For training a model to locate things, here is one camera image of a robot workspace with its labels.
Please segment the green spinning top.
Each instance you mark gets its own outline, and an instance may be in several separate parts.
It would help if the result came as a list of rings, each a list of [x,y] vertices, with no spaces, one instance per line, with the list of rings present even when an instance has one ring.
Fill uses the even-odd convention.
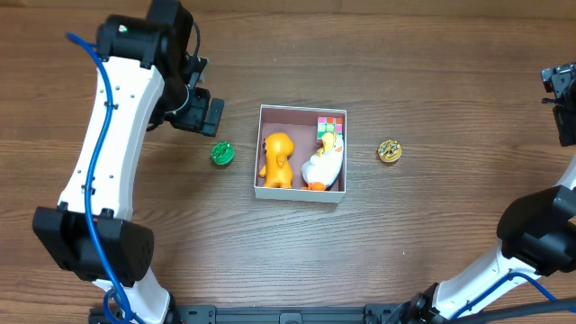
[[[211,150],[211,160],[217,166],[228,165],[235,157],[235,149],[227,141],[216,144]]]

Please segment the orange plush toy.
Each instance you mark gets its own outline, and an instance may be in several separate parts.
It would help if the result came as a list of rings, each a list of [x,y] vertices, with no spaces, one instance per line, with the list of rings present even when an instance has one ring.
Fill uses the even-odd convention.
[[[263,187],[290,189],[293,182],[293,170],[289,157],[294,151],[291,138],[284,132],[267,136],[262,144],[265,153],[265,164],[258,176],[265,179]]]

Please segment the white cardboard box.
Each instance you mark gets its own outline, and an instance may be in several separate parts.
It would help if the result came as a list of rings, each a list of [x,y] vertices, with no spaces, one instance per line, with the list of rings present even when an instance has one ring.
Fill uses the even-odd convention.
[[[259,172],[266,163],[262,144],[266,136],[286,133],[295,144],[295,150],[289,158],[293,171],[291,189],[266,188],[265,179],[254,176],[256,198],[314,203],[340,203],[347,192],[347,162],[342,162],[335,183],[324,192],[304,190],[302,165],[316,152],[318,118],[332,117],[342,121],[342,133],[347,135],[347,111],[339,109],[297,107],[263,104],[260,106],[258,137],[256,142],[255,171]]]

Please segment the colourful puzzle cube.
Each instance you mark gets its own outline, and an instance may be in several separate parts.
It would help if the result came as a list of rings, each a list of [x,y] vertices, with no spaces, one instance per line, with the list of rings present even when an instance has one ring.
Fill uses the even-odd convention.
[[[341,117],[319,116],[317,119],[317,143],[322,145],[322,136],[327,132],[343,134],[343,119]]]

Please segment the white plush duck yellow hat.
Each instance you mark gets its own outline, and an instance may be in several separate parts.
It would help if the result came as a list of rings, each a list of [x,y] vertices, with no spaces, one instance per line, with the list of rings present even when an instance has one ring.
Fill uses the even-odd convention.
[[[322,147],[301,167],[305,182],[302,190],[326,191],[336,181],[342,167],[344,140],[341,134],[327,132],[321,137]]]

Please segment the gold blue spinning top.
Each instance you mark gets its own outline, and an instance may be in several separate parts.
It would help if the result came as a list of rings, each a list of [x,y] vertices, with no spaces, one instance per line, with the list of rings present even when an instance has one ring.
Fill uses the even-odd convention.
[[[397,161],[402,154],[401,144],[395,139],[387,139],[377,149],[379,159],[384,163]]]

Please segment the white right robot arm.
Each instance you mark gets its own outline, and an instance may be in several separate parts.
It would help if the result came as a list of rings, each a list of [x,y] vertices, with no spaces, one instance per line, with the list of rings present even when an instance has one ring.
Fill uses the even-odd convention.
[[[539,278],[575,269],[575,165],[555,186],[516,199],[502,214],[495,245],[455,277],[435,283],[398,306],[390,323],[489,323],[575,310],[573,298],[557,299]],[[487,310],[498,298],[529,283],[543,302]]]

